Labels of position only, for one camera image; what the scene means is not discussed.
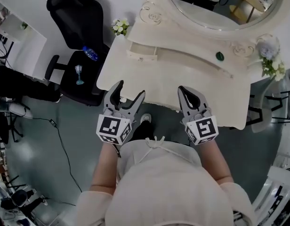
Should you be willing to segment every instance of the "wooden stool leg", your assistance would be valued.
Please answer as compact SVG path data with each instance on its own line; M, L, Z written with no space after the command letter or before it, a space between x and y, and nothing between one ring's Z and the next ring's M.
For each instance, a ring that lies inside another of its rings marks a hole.
M246 23L248 23L250 21L250 18L252 17L254 10L255 10L255 8L253 7L251 12L250 12L250 16L248 17L248 20Z
M237 4L237 6L235 7L235 9L233 10L233 14L234 12L237 10L237 8L239 8L239 6L242 4L243 0L240 0L239 3Z

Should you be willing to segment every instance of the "black office chair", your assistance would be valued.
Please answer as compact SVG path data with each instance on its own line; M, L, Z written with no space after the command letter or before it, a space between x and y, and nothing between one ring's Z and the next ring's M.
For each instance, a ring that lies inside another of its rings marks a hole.
M100 3L95 0L48 0L47 9L69 48L82 50L83 46L87 46L98 54L99 59L93 61L83 51L75 51L68 65L62 65L57 63L59 56L55 55L48 65L45 79L50 79L54 69L64 70L60 83L62 94L87 105L100 105L104 91L96 86L96 82L109 51L103 43ZM76 65L82 65L82 85L76 84Z

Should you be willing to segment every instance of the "round table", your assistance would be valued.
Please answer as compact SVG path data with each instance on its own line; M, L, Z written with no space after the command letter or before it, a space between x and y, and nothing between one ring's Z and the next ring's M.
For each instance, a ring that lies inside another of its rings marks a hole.
M248 23L250 21L250 18L252 17L253 12L254 12L255 9L257 9L260 12L264 12L264 10L265 10L263 5L262 5L262 3L259 0L240 0L239 4L232 11L233 14L239 8L239 6L241 5L241 3L243 1L246 1L247 3L249 3L253 7L253 9L251 10L250 15L249 15L246 23Z

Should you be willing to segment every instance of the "drawstring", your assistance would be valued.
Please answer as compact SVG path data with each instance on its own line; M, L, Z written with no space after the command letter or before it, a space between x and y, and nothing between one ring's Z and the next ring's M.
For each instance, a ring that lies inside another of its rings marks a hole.
M154 137L155 143L153 146L151 146L151 142L149 138L146 138L146 144L150 147L150 149L148 150L148 152L146 152L146 154L141 158L141 160L139 161L139 163L155 148L160 147L160 145L163 144L165 137L163 136L162 139L160 141L157 140L157 137Z
M178 153L176 153L176 152L174 152L174 151L172 151L172 150L170 150L170 149L167 149L167 148L165 148L165 147L162 147L161 145L163 144L163 142L164 142L164 140L165 140L165 137L163 136L162 137L162 139L160 140L160 141L158 141L157 140L157 137L154 137L154 140L155 140L155 142L154 142L154 145L151 145L151 141L150 141L150 139L149 138L146 138L146 144L150 147L149 148L149 150L148 150L148 152L146 152L146 154L142 157L142 159L139 161L139 163L153 150L153 149L155 149L155 148L160 148L160 149L163 149L163 150L165 150L166 152L169 152L169 153L172 153L172 154L174 154L174 155L176 155L176 156L178 156L178 157L180 157L180 158L182 158L182 159L184 159L184 160L186 160L186 161L188 161L189 163L193 163L192 161L190 161L190 160L188 160L187 158L185 158L185 157L183 157L183 156L181 156L180 154L178 154Z

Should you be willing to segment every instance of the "oval mirror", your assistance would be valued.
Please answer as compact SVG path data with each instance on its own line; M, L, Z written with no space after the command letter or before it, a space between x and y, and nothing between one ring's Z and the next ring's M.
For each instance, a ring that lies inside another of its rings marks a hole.
M172 0L187 18L217 30L239 30L262 21L277 0Z

